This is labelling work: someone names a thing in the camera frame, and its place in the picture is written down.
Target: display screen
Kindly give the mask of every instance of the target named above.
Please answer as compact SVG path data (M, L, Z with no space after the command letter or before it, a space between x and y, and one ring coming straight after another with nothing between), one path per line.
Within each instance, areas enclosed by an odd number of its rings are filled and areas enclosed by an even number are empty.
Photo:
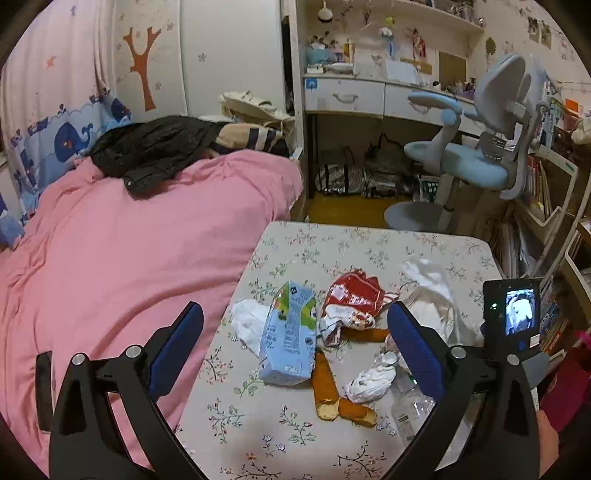
M535 294L533 288L508 291L505 307L506 335L513 335L535 327Z

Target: screw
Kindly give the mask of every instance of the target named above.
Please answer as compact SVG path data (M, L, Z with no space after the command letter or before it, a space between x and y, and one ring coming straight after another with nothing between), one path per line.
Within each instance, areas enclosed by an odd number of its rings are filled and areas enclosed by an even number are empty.
M461 346L455 346L452 348L452 357L458 360L466 358L466 351Z
M83 353L77 353L74 355L74 357L72 357L72 363L74 365L80 365L85 359L86 357Z
M125 351L125 355L127 355L129 358L135 358L139 356L141 352L142 348L140 346L132 345Z
M519 358L517 357L517 355L507 355L507 361L509 362L510 365L513 365L514 367L516 367L517 365L519 365Z

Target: chair base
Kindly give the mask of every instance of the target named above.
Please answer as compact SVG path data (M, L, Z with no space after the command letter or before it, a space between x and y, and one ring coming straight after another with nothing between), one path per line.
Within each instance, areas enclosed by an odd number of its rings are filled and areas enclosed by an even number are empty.
M445 233L452 213L437 203L400 202L388 207L384 220L392 230Z

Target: blue office chair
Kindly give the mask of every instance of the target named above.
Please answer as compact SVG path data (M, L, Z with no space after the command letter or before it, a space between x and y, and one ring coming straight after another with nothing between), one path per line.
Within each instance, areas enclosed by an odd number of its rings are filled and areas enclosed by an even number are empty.
M443 128L431 141L412 142L404 152L422 163L426 171L442 176L435 203L401 202L389 207L384 218L395 230L445 233L452 218L446 205L459 180L482 189L500 191L511 200L525 186L527 154L540 125L544 104L545 71L525 72L525 60L513 54L503 58L481 78L475 93L476 109L463 112L454 99L431 92L414 92L408 101L428 108L439 108ZM486 126L476 148L450 143L462 122L462 114ZM513 151L504 148L514 139L515 126L521 124L521 136Z

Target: hand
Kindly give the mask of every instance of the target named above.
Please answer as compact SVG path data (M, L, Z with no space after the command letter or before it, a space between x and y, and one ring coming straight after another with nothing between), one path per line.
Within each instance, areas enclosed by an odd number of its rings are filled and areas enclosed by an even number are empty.
M540 434L540 477L558 460L558 433L550 425L544 410L538 411Z

